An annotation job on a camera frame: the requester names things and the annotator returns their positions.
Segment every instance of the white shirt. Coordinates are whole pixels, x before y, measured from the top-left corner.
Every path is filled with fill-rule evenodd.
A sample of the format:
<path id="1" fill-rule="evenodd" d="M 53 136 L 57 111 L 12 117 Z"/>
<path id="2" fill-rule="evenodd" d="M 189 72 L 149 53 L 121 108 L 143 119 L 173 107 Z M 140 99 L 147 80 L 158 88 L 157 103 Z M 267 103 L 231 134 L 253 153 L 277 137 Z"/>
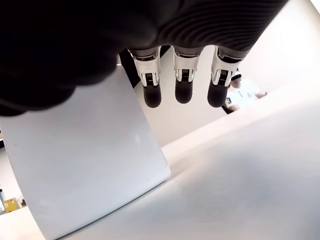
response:
<path id="1" fill-rule="evenodd" d="M 256 94 L 260 89 L 249 79 L 242 79 L 240 88 L 229 87 L 224 105 L 230 108 L 238 105 L 240 108 L 250 105 L 257 100 Z"/>

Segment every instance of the person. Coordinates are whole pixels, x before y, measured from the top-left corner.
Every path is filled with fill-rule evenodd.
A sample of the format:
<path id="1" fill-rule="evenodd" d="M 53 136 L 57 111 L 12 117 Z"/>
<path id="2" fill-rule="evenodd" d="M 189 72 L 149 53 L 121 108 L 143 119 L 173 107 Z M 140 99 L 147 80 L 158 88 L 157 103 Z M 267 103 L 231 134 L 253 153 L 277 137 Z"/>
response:
<path id="1" fill-rule="evenodd" d="M 242 74 L 239 72 L 239 69 L 237 69 L 231 78 L 225 103 L 222 108 L 227 114 L 230 114 L 266 95 L 267 92 L 262 92 L 250 79 L 242 79 Z"/>

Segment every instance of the robotic finger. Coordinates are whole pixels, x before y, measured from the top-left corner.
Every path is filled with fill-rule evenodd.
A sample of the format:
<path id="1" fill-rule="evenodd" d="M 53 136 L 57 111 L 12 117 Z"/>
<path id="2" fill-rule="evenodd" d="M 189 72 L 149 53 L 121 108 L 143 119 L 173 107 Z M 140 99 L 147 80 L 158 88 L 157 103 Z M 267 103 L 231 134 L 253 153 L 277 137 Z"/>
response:
<path id="1" fill-rule="evenodd" d="M 144 101 L 150 108 L 156 108 L 161 103 L 160 47 L 129 51 L 143 85 Z"/>
<path id="2" fill-rule="evenodd" d="M 211 80 L 208 89 L 208 103 L 214 107 L 221 107 L 227 97 L 231 77 L 235 74 L 239 63 L 245 58 L 245 53 L 237 56 L 226 54 L 223 48 L 215 46 L 211 65 Z"/>
<path id="3" fill-rule="evenodd" d="M 175 98 L 181 104 L 186 104 L 191 100 L 193 80 L 197 71 L 199 56 L 203 49 L 203 47 L 173 47 Z"/>

